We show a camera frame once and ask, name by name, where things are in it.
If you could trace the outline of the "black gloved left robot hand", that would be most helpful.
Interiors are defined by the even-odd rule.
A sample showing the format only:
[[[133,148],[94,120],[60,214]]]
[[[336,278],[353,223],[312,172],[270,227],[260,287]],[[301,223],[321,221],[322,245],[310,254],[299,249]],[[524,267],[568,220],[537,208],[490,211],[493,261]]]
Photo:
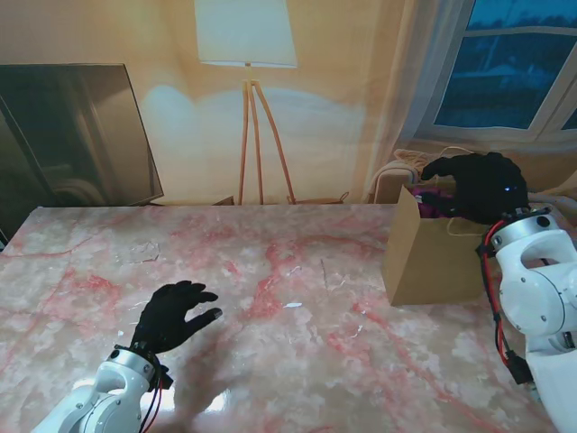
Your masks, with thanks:
[[[144,307],[133,333],[130,348],[142,354],[169,352],[189,340],[223,314],[219,308],[186,319],[198,305],[215,302],[218,296],[203,283],[179,281],[154,291]]]

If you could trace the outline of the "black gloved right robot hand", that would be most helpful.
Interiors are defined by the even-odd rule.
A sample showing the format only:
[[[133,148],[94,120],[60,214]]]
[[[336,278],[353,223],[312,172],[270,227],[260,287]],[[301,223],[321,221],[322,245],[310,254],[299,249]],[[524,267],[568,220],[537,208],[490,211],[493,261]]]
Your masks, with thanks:
[[[529,209],[527,183],[521,169],[498,152],[438,158],[425,166],[421,179],[434,176],[451,176],[455,181],[451,197],[421,194],[424,204],[445,216],[493,225],[506,214]]]

